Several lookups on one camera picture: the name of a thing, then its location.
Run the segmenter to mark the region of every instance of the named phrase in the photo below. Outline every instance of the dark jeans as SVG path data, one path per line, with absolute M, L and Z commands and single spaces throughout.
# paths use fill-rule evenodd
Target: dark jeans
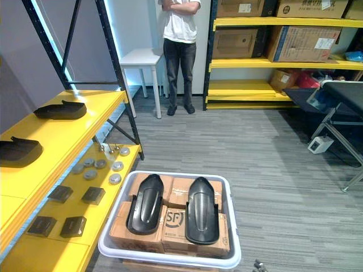
M 169 103 L 171 107 L 176 106 L 176 82 L 178 81 L 179 63 L 184 78 L 184 105 L 192 104 L 193 66 L 196 49 L 197 46 L 195 43 L 186 44 L 164 39 L 164 55 L 169 81 Z

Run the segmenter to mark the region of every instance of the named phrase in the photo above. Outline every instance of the yellow shelf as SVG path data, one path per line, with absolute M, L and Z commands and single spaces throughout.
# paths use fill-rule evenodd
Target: yellow shelf
M 208 103 L 207 109 L 284 109 L 284 108 L 298 108 L 292 103 Z
M 61 100 L 84 102 L 86 115 L 65 121 L 39 119 L 31 113 L 1 135 L 3 141 L 9 141 L 12 136 L 34 139 L 44 148 L 41 156 L 26 167 L 0 168 L 1 252 L 87 142 L 126 100 L 126 94 L 124 91 L 80 91 L 75 98 L 65 91 L 47 104 L 61 104 Z
M 329 62 L 271 62 L 266 58 L 232 58 L 213 59 L 209 72 L 216 68 L 310 68 L 310 69 L 344 69 L 363 70 L 363 63 L 343 60 Z
M 48 201 L 38 214 L 51 216 L 57 220 L 49 236 L 44 238 L 23 234 L 2 262 L 0 271 L 85 271 L 124 178 L 130 172 L 140 152 L 139 145 L 118 144 L 118 146 L 129 147 L 130 154 L 128 156 L 110 155 L 106 145 L 106 152 L 99 152 L 95 144 L 87 150 L 80 162 L 86 158 L 105 159 L 108 167 L 99 169 L 97 178 L 91 181 L 85 180 L 82 174 L 70 173 L 62 185 L 71 187 L 72 195 L 65 203 Z M 122 182 L 111 185 L 108 178 L 114 173 L 110 166 L 115 160 L 124 163 L 124 169 L 118 172 L 121 174 Z M 101 187 L 105 190 L 99 205 L 90 205 L 81 201 L 89 186 Z M 87 222 L 81 237 L 66 239 L 59 234 L 65 218 L 71 216 L 84 216 Z
M 291 101 L 264 80 L 214 80 L 209 83 L 209 100 Z
M 236 17 L 217 18 L 213 23 L 216 27 L 228 26 L 325 26 L 325 27 L 356 27 L 363 28 L 363 20 L 321 19 L 321 18 L 281 18 L 281 17 Z

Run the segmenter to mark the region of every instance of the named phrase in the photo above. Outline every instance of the white stool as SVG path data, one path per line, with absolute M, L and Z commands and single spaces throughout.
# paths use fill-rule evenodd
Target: white stool
M 161 118 L 161 110 L 160 110 L 160 101 L 159 101 L 159 92 L 158 92 L 158 77 L 157 77 L 157 70 L 156 65 L 158 64 L 159 60 L 163 56 L 163 50 L 162 49 L 153 49 L 153 48 L 142 48 L 142 49 L 135 49 L 132 50 L 130 53 L 125 55 L 120 60 L 121 65 L 121 71 L 123 74 L 123 77 L 125 79 L 125 86 L 126 86 L 126 92 L 128 93 L 128 96 L 130 98 L 130 105 L 131 110 L 136 117 L 134 104 L 132 102 L 132 97 L 130 95 L 129 86 L 127 84 L 126 75 L 125 75 L 125 69 L 126 68 L 138 68 L 140 72 L 140 77 L 142 80 L 142 91 L 143 96 L 147 98 L 147 92 L 146 92 L 146 86 L 145 86 L 145 78 L 143 77 L 143 68 L 151 68 L 151 73 L 153 75 L 153 87 L 154 87 L 154 96 L 155 96 L 155 105 L 157 108 L 157 118 Z M 168 92 L 167 92 L 167 79 L 166 79 L 166 73 L 163 73 L 163 86 L 164 86 L 164 94 L 165 97 L 168 98 Z

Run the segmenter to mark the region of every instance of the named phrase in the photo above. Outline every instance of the white t-shirt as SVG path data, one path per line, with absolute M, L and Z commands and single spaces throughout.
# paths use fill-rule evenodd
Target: white t-shirt
M 175 4 L 198 2 L 200 0 L 173 0 Z M 193 15 L 181 15 L 172 11 L 165 11 L 164 34 L 163 37 L 181 43 L 193 44 L 197 37 L 197 27 L 194 23 Z

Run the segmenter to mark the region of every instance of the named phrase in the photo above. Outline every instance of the white plastic tray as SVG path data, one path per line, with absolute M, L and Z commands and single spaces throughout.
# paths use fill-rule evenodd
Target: white plastic tray
M 123 201 L 128 200 L 128 193 L 131 189 L 132 183 L 138 173 L 149 173 L 159 175 L 169 175 L 174 177 L 184 177 L 189 179 L 196 179 L 197 177 L 205 177 L 210 180 L 217 180 L 222 182 L 222 212 L 227 216 L 227 225 L 230 242 L 230 253 L 223 259 L 220 258 L 204 258 L 193 257 L 184 255 L 171 255 L 162 253 L 142 252 L 135 250 L 120 249 L 115 245 L 109 237 L 109 230 L 113 223 L 115 215 L 119 210 L 119 206 Z M 104 226 L 100 239 L 98 241 L 98 248 L 100 253 L 107 257 L 122 258 L 136 261 L 146 261 L 158 264 L 170 264 L 177 266 L 195 266 L 195 267 L 213 267 L 218 269 L 232 269 L 236 267 L 241 261 L 241 249 L 237 235 L 237 225 L 234 215 L 234 209 L 231 198 L 231 190 L 228 181 L 221 176 L 215 175 L 198 175 L 186 173 L 168 173 L 168 172 L 152 172 L 152 171 L 134 171 L 128 174 L 121 192 L 112 208 L 106 225 Z

